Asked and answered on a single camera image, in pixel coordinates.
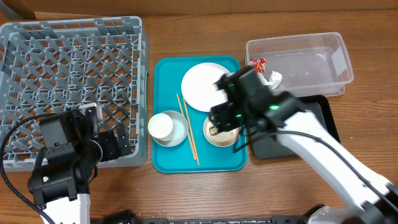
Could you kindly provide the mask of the brown food scrap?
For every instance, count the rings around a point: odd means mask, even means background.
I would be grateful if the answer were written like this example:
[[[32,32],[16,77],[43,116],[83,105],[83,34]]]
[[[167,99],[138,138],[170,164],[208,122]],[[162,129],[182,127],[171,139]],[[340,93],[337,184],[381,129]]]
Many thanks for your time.
[[[217,130],[217,128],[216,128],[215,126],[211,126],[211,127],[209,127],[209,133],[210,133],[212,136],[214,136],[214,135],[217,135],[217,134],[218,134],[218,130]]]

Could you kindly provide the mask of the small white bowl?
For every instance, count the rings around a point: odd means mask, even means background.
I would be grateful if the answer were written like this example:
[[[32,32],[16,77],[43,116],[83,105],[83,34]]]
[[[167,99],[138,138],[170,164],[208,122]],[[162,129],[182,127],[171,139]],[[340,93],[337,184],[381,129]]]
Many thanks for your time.
[[[209,127],[215,126],[209,118],[206,118],[203,124],[203,134],[206,140],[217,147],[227,147],[233,145],[239,137],[241,128],[236,128],[227,132],[218,132],[217,135],[212,136],[209,133]]]

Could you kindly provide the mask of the red snack wrapper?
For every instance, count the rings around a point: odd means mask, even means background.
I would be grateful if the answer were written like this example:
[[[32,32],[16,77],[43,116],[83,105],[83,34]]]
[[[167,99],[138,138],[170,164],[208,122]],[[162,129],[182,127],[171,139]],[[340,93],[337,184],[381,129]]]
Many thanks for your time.
[[[267,63],[267,60],[265,58],[251,58],[249,62],[257,73],[260,73],[261,75],[264,74]]]

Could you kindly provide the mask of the white tissue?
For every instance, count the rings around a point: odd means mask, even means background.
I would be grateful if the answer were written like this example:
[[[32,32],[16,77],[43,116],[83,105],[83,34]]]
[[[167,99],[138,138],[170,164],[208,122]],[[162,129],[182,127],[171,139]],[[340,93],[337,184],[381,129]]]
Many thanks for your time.
[[[276,89],[280,85],[283,79],[282,74],[277,71],[272,71],[270,78],[268,80],[260,72],[258,72],[257,75],[259,77],[260,82],[263,85],[268,86],[268,88],[270,89]]]

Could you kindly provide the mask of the white cup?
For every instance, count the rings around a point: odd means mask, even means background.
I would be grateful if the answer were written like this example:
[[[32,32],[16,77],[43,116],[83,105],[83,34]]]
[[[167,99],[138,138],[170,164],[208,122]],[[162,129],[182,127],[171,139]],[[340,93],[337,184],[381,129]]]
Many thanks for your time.
[[[148,122],[148,131],[155,139],[169,141],[174,135],[174,123],[165,113],[155,114]]]

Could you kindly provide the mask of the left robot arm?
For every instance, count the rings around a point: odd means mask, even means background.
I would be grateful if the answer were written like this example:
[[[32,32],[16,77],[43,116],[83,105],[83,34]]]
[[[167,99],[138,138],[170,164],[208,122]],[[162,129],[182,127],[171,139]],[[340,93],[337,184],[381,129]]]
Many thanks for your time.
[[[98,163],[131,153],[125,125],[101,132],[97,112],[86,108],[50,115],[39,127],[45,147],[28,180],[35,205],[51,222],[89,223],[89,184]]]

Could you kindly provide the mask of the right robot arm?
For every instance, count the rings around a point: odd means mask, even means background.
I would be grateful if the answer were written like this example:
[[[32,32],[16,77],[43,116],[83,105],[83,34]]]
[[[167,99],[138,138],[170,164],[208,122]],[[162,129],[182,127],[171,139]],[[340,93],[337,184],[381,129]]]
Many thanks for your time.
[[[219,133],[255,128],[259,135],[249,144],[276,137],[305,160],[345,204],[344,208],[317,205],[299,223],[397,223],[397,186],[355,158],[300,99],[287,91],[273,94],[250,66],[223,74],[215,86],[228,99],[209,113]]]

